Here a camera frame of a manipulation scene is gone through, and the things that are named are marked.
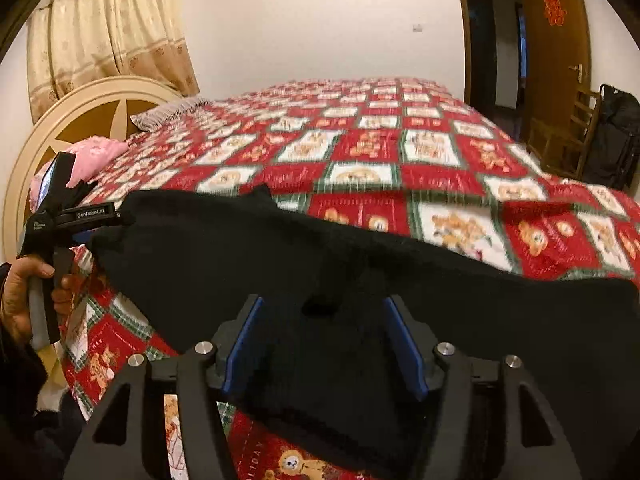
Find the person left hand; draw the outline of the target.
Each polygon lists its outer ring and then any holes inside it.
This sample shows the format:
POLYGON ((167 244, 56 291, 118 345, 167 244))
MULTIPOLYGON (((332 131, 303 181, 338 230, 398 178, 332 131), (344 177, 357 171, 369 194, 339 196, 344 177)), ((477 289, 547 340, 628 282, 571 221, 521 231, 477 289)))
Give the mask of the person left hand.
MULTIPOLYGON (((28 306, 28 285, 31 278, 52 278, 54 267, 39 256, 18 258, 11 264, 4 281, 1 296, 1 321, 12 339, 25 347, 32 339, 32 323, 28 306)), ((58 318, 68 318, 74 308, 74 297, 84 279, 79 274, 65 274, 61 286, 51 292, 53 307, 58 318)))

